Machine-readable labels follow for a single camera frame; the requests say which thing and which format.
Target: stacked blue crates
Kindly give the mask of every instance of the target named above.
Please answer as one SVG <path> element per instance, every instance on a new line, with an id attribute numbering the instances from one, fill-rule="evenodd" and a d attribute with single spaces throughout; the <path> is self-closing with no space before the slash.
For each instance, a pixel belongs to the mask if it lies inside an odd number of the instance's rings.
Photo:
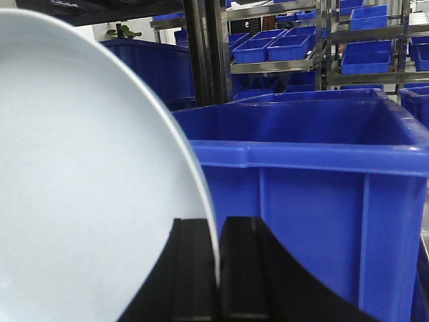
<path id="1" fill-rule="evenodd" d="M 202 164 L 219 228 L 227 215 L 262 217 L 344 299 L 380 321 L 410 321 L 429 133 L 405 109 L 363 89 L 174 115 Z"/>

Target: blue storage bin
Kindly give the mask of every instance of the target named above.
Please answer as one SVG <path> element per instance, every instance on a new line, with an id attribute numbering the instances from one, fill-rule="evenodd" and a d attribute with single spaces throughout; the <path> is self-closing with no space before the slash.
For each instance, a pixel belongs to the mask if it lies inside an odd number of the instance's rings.
<path id="1" fill-rule="evenodd" d="M 409 322 L 429 133 L 405 109 L 363 98 L 174 115 L 203 166 L 219 227 L 227 215 L 261 216 L 343 298 L 381 321 Z"/>
<path id="2" fill-rule="evenodd" d="M 245 88 L 245 91 L 254 91 L 259 89 L 270 89 L 277 92 L 282 85 L 282 79 L 277 76 L 272 77 L 257 77 L 253 79 L 250 84 Z"/>
<path id="3" fill-rule="evenodd" d="M 416 51 L 416 70 L 418 72 L 429 70 L 429 45 L 419 45 Z"/>
<path id="4" fill-rule="evenodd" d="M 307 85 L 288 85 L 286 86 L 285 93 L 295 93 L 295 92 L 311 92 L 316 90 L 316 84 L 307 84 Z"/>
<path id="5" fill-rule="evenodd" d="M 286 32 L 287 32 L 286 29 L 263 30 L 262 32 L 258 32 L 250 39 L 257 40 L 257 39 L 266 39 L 266 38 L 278 38 L 278 37 L 281 37 Z"/>
<path id="6" fill-rule="evenodd" d="M 392 52 L 393 42 L 382 40 L 379 42 L 352 42 L 347 44 L 345 54 L 356 52 Z"/>
<path id="7" fill-rule="evenodd" d="M 124 61 L 163 101 L 195 97 L 187 48 L 132 39 L 101 44 Z"/>
<path id="8" fill-rule="evenodd" d="M 340 89 L 381 89 L 383 90 L 382 84 L 373 85 L 345 85 L 341 86 Z"/>
<path id="9" fill-rule="evenodd" d="M 290 22 L 295 20 L 296 20 L 296 13 L 292 13 L 289 15 L 278 15 L 277 17 L 275 17 L 275 21 L 278 23 Z"/>
<path id="10" fill-rule="evenodd" d="M 350 28 L 352 30 L 376 29 L 387 27 L 387 5 L 353 9 Z"/>
<path id="11" fill-rule="evenodd" d="M 297 20 L 311 20 L 317 18 L 317 11 L 315 9 L 310 11 L 299 11 L 296 13 Z"/>
<path id="12" fill-rule="evenodd" d="M 178 30 L 177 32 L 174 32 L 174 38 L 176 39 L 176 45 L 181 47 L 188 47 L 188 32 L 183 30 Z"/>
<path id="13" fill-rule="evenodd" d="M 362 8 L 365 0 L 340 0 L 340 15 L 350 15 L 353 9 Z"/>
<path id="14" fill-rule="evenodd" d="M 290 29 L 285 36 L 301 36 L 301 35 L 310 35 L 308 41 L 308 51 L 312 50 L 316 45 L 316 27 L 299 27 Z"/>
<path id="15" fill-rule="evenodd" d="M 229 35 L 229 54 L 231 56 L 231 60 L 234 59 L 234 53 L 233 50 L 240 46 L 241 44 L 244 44 L 247 40 L 250 39 L 250 33 L 245 32 L 242 34 L 232 34 Z"/>
<path id="16" fill-rule="evenodd" d="M 389 72 L 390 52 L 347 52 L 343 58 L 343 74 Z"/>
<path id="17" fill-rule="evenodd" d="M 402 106 L 429 129 L 429 86 L 400 89 Z"/>
<path id="18" fill-rule="evenodd" d="M 265 62 L 268 60 L 267 47 L 275 38 L 247 40 L 233 50 L 237 64 L 249 64 L 252 62 Z"/>
<path id="19" fill-rule="evenodd" d="M 271 61 L 297 60 L 307 56 L 310 35 L 280 37 L 268 46 Z"/>
<path id="20" fill-rule="evenodd" d="M 167 19 L 176 19 L 176 18 L 182 18 L 185 16 L 184 12 L 176 12 L 176 13 L 169 13 L 167 15 L 157 15 L 154 17 L 155 21 L 160 20 L 167 20 Z"/>
<path id="21" fill-rule="evenodd" d="M 410 58 L 414 61 L 418 59 L 417 57 L 417 46 L 429 44 L 429 36 L 426 37 L 411 37 L 410 43 L 408 46 L 408 52 L 410 53 Z"/>
<path id="22" fill-rule="evenodd" d="M 379 89 L 355 89 L 346 91 L 316 91 L 309 93 L 270 94 L 262 95 L 252 99 L 243 99 L 236 103 L 329 101 L 333 99 L 387 99 L 387 96 Z"/>
<path id="23" fill-rule="evenodd" d="M 257 96 L 261 96 L 261 95 L 266 95 L 266 94 L 272 94 L 274 93 L 274 90 L 272 89 L 255 89 L 255 90 L 248 90 L 248 91 L 239 91 L 235 96 L 234 96 L 234 101 L 239 101 L 241 99 L 247 99 L 250 97 L 257 97 Z"/>
<path id="24" fill-rule="evenodd" d="M 308 85 L 316 83 L 316 72 L 293 72 L 288 79 L 288 85 Z"/>

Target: white plate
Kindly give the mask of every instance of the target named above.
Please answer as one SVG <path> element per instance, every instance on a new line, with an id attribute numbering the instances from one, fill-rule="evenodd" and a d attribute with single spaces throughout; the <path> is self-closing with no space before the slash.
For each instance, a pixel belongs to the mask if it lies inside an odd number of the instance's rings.
<path id="1" fill-rule="evenodd" d="M 0 10 L 0 321 L 115 321 L 210 199 L 170 113 L 101 45 Z"/>

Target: green leaves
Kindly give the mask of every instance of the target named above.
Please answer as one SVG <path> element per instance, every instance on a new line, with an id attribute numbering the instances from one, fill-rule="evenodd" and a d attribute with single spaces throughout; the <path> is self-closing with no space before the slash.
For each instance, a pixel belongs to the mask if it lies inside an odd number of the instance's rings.
<path id="1" fill-rule="evenodd" d="M 123 33 L 123 37 L 122 38 L 133 39 L 134 37 L 141 36 L 141 32 L 132 32 L 128 28 L 127 25 L 121 25 L 121 31 Z M 114 29 L 107 30 L 106 35 L 108 35 L 109 37 L 111 37 L 113 39 L 118 39 L 119 38 L 118 31 L 114 30 Z"/>

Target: blue plastic tray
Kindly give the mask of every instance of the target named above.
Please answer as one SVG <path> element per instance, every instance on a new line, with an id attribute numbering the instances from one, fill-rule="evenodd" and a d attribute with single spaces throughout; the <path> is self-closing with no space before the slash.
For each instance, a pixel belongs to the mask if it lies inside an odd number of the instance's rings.
<path id="1" fill-rule="evenodd" d="M 429 44 L 417 46 L 416 51 L 416 70 L 418 72 L 421 72 L 423 70 L 429 70 Z"/>
<path id="2" fill-rule="evenodd" d="M 299 11 L 296 13 L 296 20 L 311 20 L 317 18 L 317 11 L 315 9 L 310 11 Z"/>
<path id="3" fill-rule="evenodd" d="M 429 86 L 400 89 L 402 106 L 429 129 Z"/>
<path id="4" fill-rule="evenodd" d="M 299 27 L 290 29 L 285 36 L 301 36 L 310 35 L 307 51 L 313 49 L 316 45 L 316 27 Z"/>
<path id="5" fill-rule="evenodd" d="M 387 27 L 387 5 L 364 7 L 351 12 L 350 28 L 352 30 L 376 29 Z"/>
<path id="6" fill-rule="evenodd" d="M 297 60 L 307 56 L 310 35 L 285 36 L 278 38 L 268 46 L 268 57 L 271 61 Z"/>
<path id="7" fill-rule="evenodd" d="M 341 86 L 340 89 L 381 89 L 383 90 L 382 84 L 377 85 L 346 85 Z"/>
<path id="8" fill-rule="evenodd" d="M 316 72 L 293 72 L 288 85 L 309 85 L 316 83 Z"/>
<path id="9" fill-rule="evenodd" d="M 390 52 L 348 52 L 342 64 L 343 74 L 373 74 L 389 72 Z"/>
<path id="10" fill-rule="evenodd" d="M 392 52 L 393 42 L 382 40 L 379 42 L 352 42 L 347 44 L 345 54 L 356 52 Z"/>
<path id="11" fill-rule="evenodd" d="M 365 0 L 340 0 L 340 15 L 350 15 L 353 9 L 362 8 Z"/>
<path id="12" fill-rule="evenodd" d="M 155 21 L 160 20 L 167 20 L 167 19 L 176 19 L 176 18 L 182 18 L 185 16 L 184 12 L 176 12 L 176 13 L 169 13 L 167 15 L 157 15 L 154 17 Z"/>
<path id="13" fill-rule="evenodd" d="M 275 30 L 263 30 L 254 35 L 251 40 L 266 39 L 266 38 L 278 38 L 287 32 L 286 29 L 275 29 Z"/>
<path id="14" fill-rule="evenodd" d="M 293 13 L 290 15 L 278 15 L 277 17 L 275 17 L 275 20 L 279 23 L 295 21 L 296 20 L 296 13 Z"/>
<path id="15" fill-rule="evenodd" d="M 244 99 L 236 103 L 280 103 L 300 101 L 329 101 L 339 99 L 387 99 L 379 89 L 358 89 L 346 91 L 317 91 L 310 93 L 282 93 L 262 95 L 258 98 Z"/>
<path id="16" fill-rule="evenodd" d="M 124 61 L 163 101 L 195 96 L 187 48 L 131 39 L 101 44 Z"/>
<path id="17" fill-rule="evenodd" d="M 233 100 L 239 101 L 241 99 L 246 99 L 249 97 L 256 97 L 256 96 L 272 94 L 272 93 L 274 93 L 274 90 L 272 90 L 272 89 L 253 89 L 253 90 L 239 91 L 234 96 Z"/>
<path id="18" fill-rule="evenodd" d="M 426 37 L 411 37 L 410 43 L 408 46 L 408 51 L 410 52 L 410 58 L 414 61 L 418 59 L 417 57 L 417 46 L 422 44 L 429 44 L 429 36 Z"/>
<path id="19" fill-rule="evenodd" d="M 296 93 L 296 92 L 311 92 L 316 90 L 316 84 L 307 85 L 288 85 L 286 86 L 285 93 Z"/>
<path id="20" fill-rule="evenodd" d="M 282 85 L 282 79 L 277 76 L 272 77 L 257 77 L 253 79 L 250 84 L 245 88 L 245 91 L 254 91 L 255 89 L 270 89 L 277 92 Z"/>
<path id="21" fill-rule="evenodd" d="M 355 98 L 174 115 L 203 166 L 219 227 L 227 215 L 261 216 L 343 298 L 381 321 L 410 320 L 429 133 L 405 109 Z"/>
<path id="22" fill-rule="evenodd" d="M 248 64 L 252 62 L 265 62 L 268 59 L 267 47 L 275 38 L 247 40 L 233 50 L 237 64 Z"/>

